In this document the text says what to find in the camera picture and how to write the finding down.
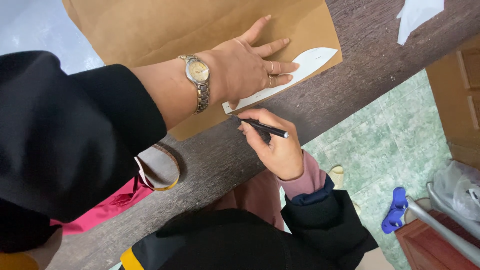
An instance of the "white paper pattern piece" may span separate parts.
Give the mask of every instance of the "white paper pattern piece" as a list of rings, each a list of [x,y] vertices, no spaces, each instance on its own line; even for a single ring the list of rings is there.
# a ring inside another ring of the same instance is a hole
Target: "white paper pattern piece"
[[[235,109],[238,110],[240,108],[253,104],[257,101],[260,101],[264,98],[267,98],[273,94],[282,91],[283,89],[291,86],[298,81],[301,81],[302,79],[319,69],[321,66],[325,65],[325,63],[327,63],[328,60],[330,60],[337,51],[337,49],[331,48],[313,48],[304,51],[292,61],[294,63],[299,63],[300,67],[296,71],[289,73],[293,75],[293,79],[289,83],[273,88],[265,88],[257,92],[256,94],[249,96],[248,98],[242,98],[240,99],[240,103]],[[230,108],[228,102],[222,103],[222,106],[225,114],[229,114],[233,111]]]
[[[444,0],[405,0],[405,5],[396,17],[402,18],[397,42],[402,46],[405,45],[413,30],[443,10]]]

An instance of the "dark wooden table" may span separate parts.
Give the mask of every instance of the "dark wooden table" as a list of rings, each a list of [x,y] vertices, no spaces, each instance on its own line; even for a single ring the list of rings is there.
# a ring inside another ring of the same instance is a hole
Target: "dark wooden table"
[[[445,0],[445,10],[396,43],[402,0],[327,0],[343,62],[261,104],[294,122],[304,144],[480,32],[479,0]],[[198,209],[264,169],[228,120],[186,141],[161,141],[179,159],[181,178],[123,214],[64,237],[49,270],[108,269],[173,216]]]

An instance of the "blue slipper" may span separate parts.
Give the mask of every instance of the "blue slipper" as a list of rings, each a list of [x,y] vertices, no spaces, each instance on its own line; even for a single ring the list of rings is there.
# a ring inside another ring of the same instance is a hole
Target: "blue slipper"
[[[393,209],[388,212],[384,221],[382,221],[382,231],[386,234],[389,234],[402,227],[403,224],[400,218],[403,216],[404,212],[405,210],[403,209]]]
[[[393,190],[393,200],[392,205],[390,205],[390,211],[393,209],[402,209],[405,212],[405,209],[408,207],[408,201],[405,198],[405,189],[401,186],[396,187]]]

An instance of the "metal watch strap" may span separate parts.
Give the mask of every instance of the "metal watch strap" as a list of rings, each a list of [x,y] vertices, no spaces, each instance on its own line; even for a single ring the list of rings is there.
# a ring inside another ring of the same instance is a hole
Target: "metal watch strap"
[[[190,60],[201,61],[193,54],[180,55],[177,58],[184,59],[185,63],[188,63]],[[192,83],[197,88],[197,110],[193,113],[195,115],[204,111],[208,107],[210,101],[210,83],[208,81],[202,85],[194,82]]]

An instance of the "wristwatch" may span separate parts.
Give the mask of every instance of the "wristwatch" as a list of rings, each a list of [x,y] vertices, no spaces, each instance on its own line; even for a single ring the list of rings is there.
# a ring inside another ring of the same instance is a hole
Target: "wristwatch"
[[[197,88],[197,110],[198,114],[208,107],[210,99],[210,71],[207,65],[193,54],[180,55],[177,58],[184,59],[187,64],[185,75]]]

